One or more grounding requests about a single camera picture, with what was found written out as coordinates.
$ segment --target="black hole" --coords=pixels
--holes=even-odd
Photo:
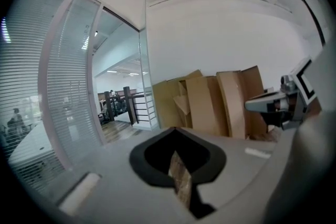
[[[215,209],[202,203],[196,186],[214,181],[224,168],[226,155],[219,147],[185,130],[169,129],[136,146],[131,152],[130,164],[149,185],[175,188],[174,179],[168,176],[175,151],[191,175],[189,210],[196,218],[202,218]]]

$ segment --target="wooden floor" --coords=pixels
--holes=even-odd
[[[127,139],[138,134],[149,133],[149,131],[133,129],[131,123],[122,121],[111,121],[104,124],[102,129],[108,143]]]

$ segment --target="flattened cardboard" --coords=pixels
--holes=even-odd
[[[245,139],[244,94],[238,72],[217,73],[228,123],[229,136]]]
[[[171,96],[166,81],[153,85],[156,112],[160,121],[160,127],[183,127],[177,107]]]
[[[175,96],[174,101],[177,107],[182,110],[184,115],[188,115],[190,113],[190,105],[187,95]]]
[[[190,125],[185,121],[184,113],[177,108],[173,97],[180,95],[178,82],[185,78],[201,77],[202,73],[196,70],[186,77],[180,77],[170,81],[162,81],[153,85],[156,112],[160,121],[160,127],[184,127]]]
[[[245,103],[245,101],[247,101],[248,98],[247,98],[247,89],[246,89],[244,77],[240,71],[237,71],[237,73],[238,73],[239,83],[241,86],[241,90],[244,96],[244,103]],[[249,111],[245,109],[245,105],[244,105],[244,118],[245,118],[245,137],[247,138],[251,133],[251,123],[250,123],[250,113]]]
[[[187,89],[186,86],[183,86],[183,84],[181,83],[181,81],[178,83],[178,90],[179,90],[179,94],[180,95],[187,95]]]
[[[186,85],[193,129],[206,134],[220,135],[207,78],[187,79]]]
[[[226,120],[225,107],[222,99],[221,89],[216,77],[207,77],[208,88],[210,91],[212,106],[215,113],[216,124],[220,135],[229,136]]]
[[[241,75],[244,78],[246,89],[246,99],[244,101],[264,93],[264,86],[257,66],[243,70]],[[266,134],[267,126],[260,113],[248,111],[248,114],[250,120],[249,134],[251,136]]]
[[[202,73],[199,69],[195,70],[194,72],[188,74],[187,76],[185,77],[179,77],[179,78],[176,78],[176,79],[172,79],[172,80],[169,80],[167,81],[167,85],[168,85],[168,88],[169,88],[169,91],[171,93],[171,96],[172,98],[176,97],[176,96],[180,96],[180,88],[179,88],[179,82],[181,80],[185,80],[185,79],[191,79],[191,78],[197,78],[197,77],[201,77],[202,76]],[[177,113],[179,114],[180,116],[180,119],[181,119],[181,123],[182,123],[182,126],[183,127],[187,127],[187,119],[185,118],[185,115],[184,113],[178,108],[176,107],[176,111]]]
[[[179,82],[178,88],[180,90],[180,95],[185,95],[188,98],[187,90],[186,90],[187,85],[185,83],[185,80],[182,80],[182,81]],[[185,115],[185,114],[183,115],[182,122],[184,123],[184,126],[187,127],[187,128],[192,128],[193,127],[193,123],[192,123],[192,120],[191,120],[191,114],[190,114],[190,105],[189,105],[189,113],[188,113],[188,115]]]

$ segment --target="horizontal blinds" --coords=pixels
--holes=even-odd
[[[89,103],[87,53],[99,4],[73,0],[52,41],[48,102],[62,148],[72,164],[100,146]]]
[[[14,172],[37,190],[63,171],[41,121],[37,91],[41,49],[62,2],[15,0],[1,21],[1,142]]]

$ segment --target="desk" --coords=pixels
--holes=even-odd
[[[8,159],[9,164],[16,166],[48,155],[53,151],[43,122],[35,128],[17,145]]]

